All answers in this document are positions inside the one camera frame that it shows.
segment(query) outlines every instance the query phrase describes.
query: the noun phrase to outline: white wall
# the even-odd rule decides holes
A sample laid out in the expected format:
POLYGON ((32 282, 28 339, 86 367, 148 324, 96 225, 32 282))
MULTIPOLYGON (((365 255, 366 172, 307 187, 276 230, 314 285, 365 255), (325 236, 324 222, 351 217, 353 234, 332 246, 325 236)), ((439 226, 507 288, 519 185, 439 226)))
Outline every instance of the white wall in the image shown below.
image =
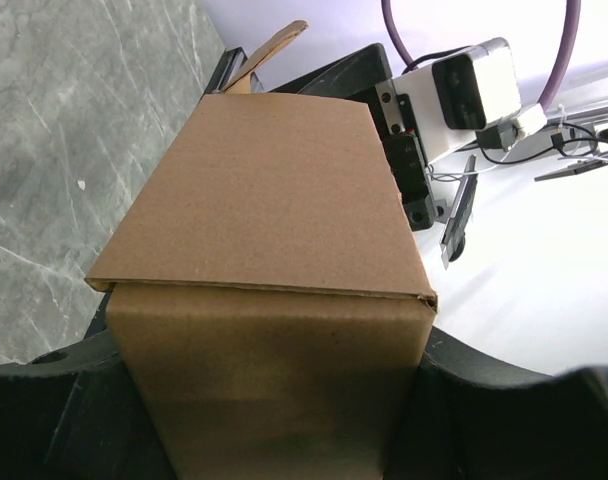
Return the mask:
MULTIPOLYGON (((247 51, 295 19, 310 28, 266 64, 260 77, 280 85, 373 42, 382 43, 396 74, 403 63, 393 49, 379 0, 204 0, 224 43, 247 51)), ((415 58, 437 50, 505 37, 513 48, 518 78, 528 98, 541 90, 553 65, 564 21, 565 0, 392 0, 396 24, 415 58)), ((585 0, 571 80, 608 64, 608 0, 585 0)))
MULTIPOLYGON (((373 42, 386 46, 394 72, 403 68, 378 0, 205 3, 226 45, 247 51, 294 19, 309 22, 307 32, 262 68, 268 88, 373 42)), ((557 51, 564 4, 393 0, 393 10, 415 57, 507 38, 523 93, 535 99, 557 51)), ((608 74, 608 0, 583 4, 571 86, 608 74)), ((588 97, 600 95, 605 92, 589 89, 588 97)), ((456 155, 436 167, 459 171, 464 162, 456 155)), ((532 181, 563 165, 550 159, 483 174, 466 251, 446 272, 437 247, 441 229, 416 235, 440 294, 437 325, 498 358, 547 373, 608 364, 608 168, 532 181)))

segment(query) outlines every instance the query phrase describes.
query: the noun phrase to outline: cardboard box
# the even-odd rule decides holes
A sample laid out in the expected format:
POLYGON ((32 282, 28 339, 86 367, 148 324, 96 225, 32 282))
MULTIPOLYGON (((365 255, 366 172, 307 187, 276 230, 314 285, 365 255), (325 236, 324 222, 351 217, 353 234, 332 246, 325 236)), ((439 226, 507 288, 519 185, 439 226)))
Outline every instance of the cardboard box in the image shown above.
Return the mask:
POLYGON ((381 478, 436 297, 366 105, 206 96, 87 281, 179 478, 381 478))

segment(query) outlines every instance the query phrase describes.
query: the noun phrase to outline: box lid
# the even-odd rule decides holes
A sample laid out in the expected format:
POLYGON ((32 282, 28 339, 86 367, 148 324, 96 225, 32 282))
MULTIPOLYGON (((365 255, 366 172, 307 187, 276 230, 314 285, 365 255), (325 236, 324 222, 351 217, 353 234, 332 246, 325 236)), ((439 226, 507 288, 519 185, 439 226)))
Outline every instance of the box lid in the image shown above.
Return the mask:
POLYGON ((87 282, 432 298, 368 107, 207 95, 87 282))
POLYGON ((222 89, 225 93, 251 93, 251 74, 308 28, 304 20, 295 20, 253 52, 244 65, 222 89))

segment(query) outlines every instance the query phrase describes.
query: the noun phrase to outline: purple cable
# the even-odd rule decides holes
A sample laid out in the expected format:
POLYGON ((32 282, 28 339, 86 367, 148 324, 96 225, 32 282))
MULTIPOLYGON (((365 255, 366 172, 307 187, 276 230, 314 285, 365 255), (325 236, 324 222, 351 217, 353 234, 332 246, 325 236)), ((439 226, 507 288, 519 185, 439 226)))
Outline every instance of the purple cable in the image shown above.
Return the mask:
POLYGON ((577 28, 580 23, 580 10, 582 9, 581 0, 566 0, 566 17, 564 18, 564 30, 562 31, 562 39, 560 40, 560 48, 557 51, 557 58, 551 70, 551 75, 548 77, 546 86, 540 95, 538 103, 542 106, 542 110, 546 112, 553 103, 555 95, 562 84, 566 69, 571 60, 573 47, 575 46, 575 37, 577 37, 577 28))
POLYGON ((411 57, 411 54, 406 50, 404 42, 395 26, 393 12, 391 11, 391 0, 382 0, 382 15, 384 15, 384 24, 386 25, 388 36, 391 37, 391 42, 393 42, 395 50, 397 50, 397 53, 400 54, 400 57, 402 57, 402 60, 404 60, 404 63, 408 67, 413 63, 413 57, 411 57))

